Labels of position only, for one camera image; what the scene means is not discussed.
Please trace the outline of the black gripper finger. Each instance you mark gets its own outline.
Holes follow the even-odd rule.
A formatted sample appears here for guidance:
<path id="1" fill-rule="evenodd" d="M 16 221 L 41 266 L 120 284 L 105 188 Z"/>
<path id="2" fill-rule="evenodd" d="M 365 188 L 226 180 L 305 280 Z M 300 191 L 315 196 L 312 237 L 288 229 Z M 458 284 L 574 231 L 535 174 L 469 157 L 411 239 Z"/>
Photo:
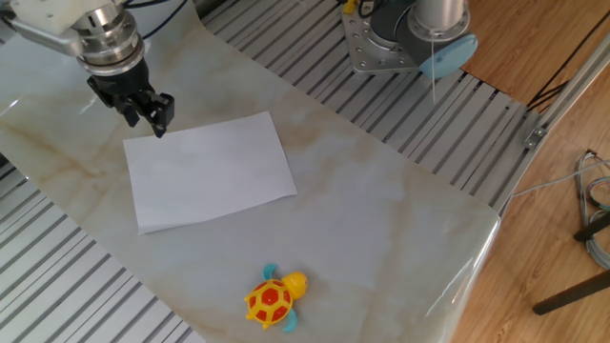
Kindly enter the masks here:
<path id="1" fill-rule="evenodd" d="M 146 90 L 138 94 L 138 101 L 140 115 L 152 126 L 154 135 L 161 138 L 174 118 L 174 98 Z"/>
<path id="2" fill-rule="evenodd" d="M 123 115 L 128 125 L 133 128 L 139 121 L 137 111 L 132 107 L 129 100 L 124 101 L 121 98 L 116 100 L 116 109 Z"/>

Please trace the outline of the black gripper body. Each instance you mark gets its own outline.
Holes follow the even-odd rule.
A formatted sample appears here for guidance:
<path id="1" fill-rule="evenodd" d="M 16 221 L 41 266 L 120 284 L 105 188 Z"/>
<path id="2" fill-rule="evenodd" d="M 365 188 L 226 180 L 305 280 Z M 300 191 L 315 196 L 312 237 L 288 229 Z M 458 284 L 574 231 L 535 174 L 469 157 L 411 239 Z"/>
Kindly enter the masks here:
<path id="1" fill-rule="evenodd" d="M 117 75 L 92 75 L 87 84 L 106 106 L 113 105 L 114 97 L 130 96 L 152 89 L 149 68 L 144 59 L 132 69 Z"/>

